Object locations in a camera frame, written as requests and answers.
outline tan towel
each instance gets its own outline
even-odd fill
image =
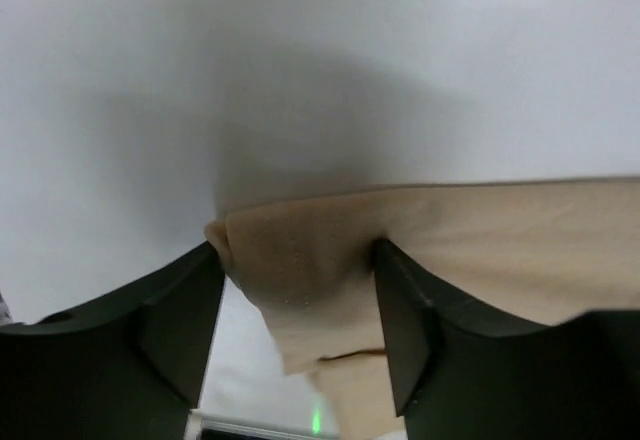
[[[332,400],[343,438],[402,428],[386,360],[376,353],[384,348],[369,265],[376,238],[390,238],[436,275],[538,322],[640,306],[637,180],[291,201],[232,213],[206,234],[262,311],[286,373],[308,372]]]

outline beige cloth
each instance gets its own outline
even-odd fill
[[[262,311],[286,373],[308,372],[343,438],[394,418],[370,246],[388,237],[421,265],[506,311],[553,324],[640,306],[637,180],[390,189],[232,213],[206,229]],[[319,361],[363,352],[349,358]]]

